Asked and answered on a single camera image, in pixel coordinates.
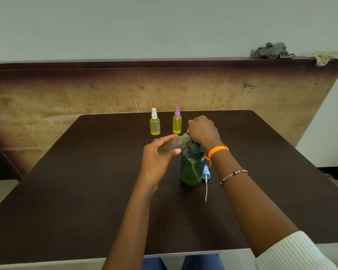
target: brown wooden ledge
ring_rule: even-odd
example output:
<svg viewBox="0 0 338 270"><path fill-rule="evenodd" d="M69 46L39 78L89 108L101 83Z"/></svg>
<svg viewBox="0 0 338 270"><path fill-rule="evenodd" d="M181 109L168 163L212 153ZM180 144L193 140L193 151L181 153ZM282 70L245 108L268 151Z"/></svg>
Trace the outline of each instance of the brown wooden ledge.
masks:
<svg viewBox="0 0 338 270"><path fill-rule="evenodd" d="M329 65L338 65L338 59ZM262 58L188 58L188 59L120 59L120 60L59 60L40 62L0 62L0 70L36 69L94 69L126 67L217 67L217 66L266 66L266 65L316 65L315 58L293 59Z"/></svg>

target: white wall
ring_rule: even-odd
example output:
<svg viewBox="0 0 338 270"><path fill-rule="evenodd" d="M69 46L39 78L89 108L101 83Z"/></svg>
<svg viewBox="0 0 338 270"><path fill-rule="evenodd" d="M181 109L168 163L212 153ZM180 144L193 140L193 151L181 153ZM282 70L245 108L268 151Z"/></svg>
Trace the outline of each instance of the white wall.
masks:
<svg viewBox="0 0 338 270"><path fill-rule="evenodd" d="M0 0L0 61L235 57L268 41L338 50L338 0ZM317 166L338 166L334 121L338 83L298 144Z"/></svg>

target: pink spray nozzle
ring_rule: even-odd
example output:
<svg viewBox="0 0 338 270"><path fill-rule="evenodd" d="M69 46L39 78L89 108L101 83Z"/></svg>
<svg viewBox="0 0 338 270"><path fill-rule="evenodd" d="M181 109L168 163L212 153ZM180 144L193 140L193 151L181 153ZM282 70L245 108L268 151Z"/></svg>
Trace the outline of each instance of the pink spray nozzle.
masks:
<svg viewBox="0 0 338 270"><path fill-rule="evenodd" d="M174 113L175 117L180 117L180 111L179 111L179 107L175 107L175 113Z"/></svg>

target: spray bottle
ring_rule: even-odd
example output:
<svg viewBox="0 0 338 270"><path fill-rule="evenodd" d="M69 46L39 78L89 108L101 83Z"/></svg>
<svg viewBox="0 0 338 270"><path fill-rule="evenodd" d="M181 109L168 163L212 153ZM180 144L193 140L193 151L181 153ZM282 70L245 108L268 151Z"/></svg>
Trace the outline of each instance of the spray bottle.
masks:
<svg viewBox="0 0 338 270"><path fill-rule="evenodd" d="M203 150L194 140L190 142L188 148L182 151L180 180L184 185L195 187L200 184L204 169L203 156Z"/></svg>
<svg viewBox="0 0 338 270"><path fill-rule="evenodd" d="M151 108L150 133L152 135L160 134L160 120L156 113L156 108Z"/></svg>
<svg viewBox="0 0 338 270"><path fill-rule="evenodd" d="M168 143L164 144L163 147L158 149L159 155L164 155L168 151L174 150L174 149L184 149L185 144L191 139L190 135L188 133L183 134L182 136L177 136L173 138Z"/></svg>
<svg viewBox="0 0 338 270"><path fill-rule="evenodd" d="M182 131L182 117L180 116L179 107L175 107L173 116L173 133L179 134Z"/></svg>

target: green pump bottle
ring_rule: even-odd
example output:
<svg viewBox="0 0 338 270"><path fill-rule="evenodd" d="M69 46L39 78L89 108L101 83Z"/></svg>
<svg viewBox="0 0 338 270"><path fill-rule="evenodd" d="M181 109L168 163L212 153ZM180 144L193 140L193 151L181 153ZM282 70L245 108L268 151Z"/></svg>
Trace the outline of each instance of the green pump bottle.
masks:
<svg viewBox="0 0 338 270"><path fill-rule="evenodd" d="M180 180L186 186L195 187L201 182L204 169L204 152L200 144L192 140L189 147L182 151Z"/></svg>

